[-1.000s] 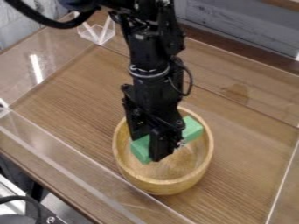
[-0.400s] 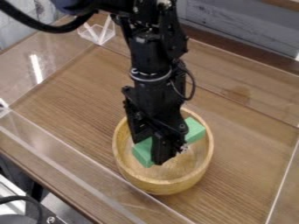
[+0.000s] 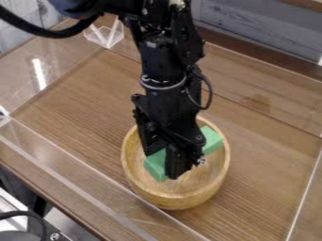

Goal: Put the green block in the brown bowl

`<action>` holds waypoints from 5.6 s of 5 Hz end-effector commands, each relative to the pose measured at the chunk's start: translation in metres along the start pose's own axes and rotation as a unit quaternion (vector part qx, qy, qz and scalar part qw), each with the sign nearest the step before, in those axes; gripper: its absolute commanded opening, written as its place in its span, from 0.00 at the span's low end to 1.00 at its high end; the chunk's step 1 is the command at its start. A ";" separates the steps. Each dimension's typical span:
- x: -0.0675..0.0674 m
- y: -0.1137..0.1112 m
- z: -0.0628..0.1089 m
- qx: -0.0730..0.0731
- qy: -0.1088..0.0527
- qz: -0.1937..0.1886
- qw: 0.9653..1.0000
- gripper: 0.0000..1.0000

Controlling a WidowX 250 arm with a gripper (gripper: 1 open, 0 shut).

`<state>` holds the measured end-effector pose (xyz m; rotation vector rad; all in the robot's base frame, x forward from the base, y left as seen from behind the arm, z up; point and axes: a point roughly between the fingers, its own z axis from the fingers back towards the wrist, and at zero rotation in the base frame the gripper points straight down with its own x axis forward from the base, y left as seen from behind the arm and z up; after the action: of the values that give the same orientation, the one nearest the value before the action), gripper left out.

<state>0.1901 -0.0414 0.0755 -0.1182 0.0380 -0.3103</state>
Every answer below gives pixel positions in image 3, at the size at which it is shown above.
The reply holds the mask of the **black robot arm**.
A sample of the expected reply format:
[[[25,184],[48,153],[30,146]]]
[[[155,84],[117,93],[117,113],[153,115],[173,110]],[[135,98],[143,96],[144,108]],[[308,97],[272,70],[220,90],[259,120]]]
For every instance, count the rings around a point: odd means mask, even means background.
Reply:
[[[175,180],[204,158],[196,123],[212,99],[197,62],[204,40],[193,25],[191,0],[49,0],[60,14],[87,19],[112,13],[128,28],[140,56],[143,94],[132,96],[133,117],[145,155],[164,151],[163,171]]]

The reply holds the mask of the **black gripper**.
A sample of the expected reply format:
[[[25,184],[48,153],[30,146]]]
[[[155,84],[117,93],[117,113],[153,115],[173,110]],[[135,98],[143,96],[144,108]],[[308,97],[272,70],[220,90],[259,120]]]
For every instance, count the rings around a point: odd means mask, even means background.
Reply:
[[[212,85],[199,67],[191,68],[172,86],[157,87],[145,78],[140,83],[144,94],[132,96],[140,145],[145,156],[165,148],[164,173],[176,180],[204,157],[205,139],[196,117],[212,103],[208,98],[201,105],[201,84]]]

